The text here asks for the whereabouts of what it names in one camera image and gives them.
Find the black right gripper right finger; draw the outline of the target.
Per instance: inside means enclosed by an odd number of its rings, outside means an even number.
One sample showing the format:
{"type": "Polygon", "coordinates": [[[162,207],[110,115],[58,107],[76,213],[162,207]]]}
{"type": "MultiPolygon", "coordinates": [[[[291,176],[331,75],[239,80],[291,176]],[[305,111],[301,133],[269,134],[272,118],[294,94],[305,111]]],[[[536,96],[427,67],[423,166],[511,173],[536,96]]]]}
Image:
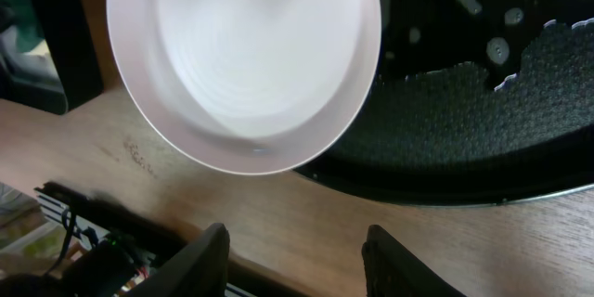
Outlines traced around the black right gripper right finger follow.
{"type": "Polygon", "coordinates": [[[362,246],[367,296],[465,297],[379,225],[362,246]]]}

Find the green yellow sponge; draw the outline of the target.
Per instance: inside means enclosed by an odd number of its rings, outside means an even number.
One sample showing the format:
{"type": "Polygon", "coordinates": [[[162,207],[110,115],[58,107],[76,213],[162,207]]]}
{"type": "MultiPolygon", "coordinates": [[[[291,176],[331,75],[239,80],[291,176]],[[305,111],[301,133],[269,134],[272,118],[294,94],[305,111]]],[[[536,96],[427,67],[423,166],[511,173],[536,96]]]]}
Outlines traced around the green yellow sponge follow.
{"type": "Polygon", "coordinates": [[[32,0],[1,0],[1,31],[17,29],[16,48],[20,53],[34,50],[45,40],[32,0]]]}

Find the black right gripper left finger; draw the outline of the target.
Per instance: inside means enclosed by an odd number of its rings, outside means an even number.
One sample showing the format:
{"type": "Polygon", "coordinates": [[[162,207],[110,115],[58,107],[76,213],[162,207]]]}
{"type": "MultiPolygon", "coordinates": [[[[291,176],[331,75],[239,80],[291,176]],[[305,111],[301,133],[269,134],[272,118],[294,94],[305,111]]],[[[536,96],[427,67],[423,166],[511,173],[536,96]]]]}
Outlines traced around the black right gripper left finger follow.
{"type": "Polygon", "coordinates": [[[129,297],[224,296],[230,237],[223,224],[210,225],[200,237],[130,290],[129,297]]]}

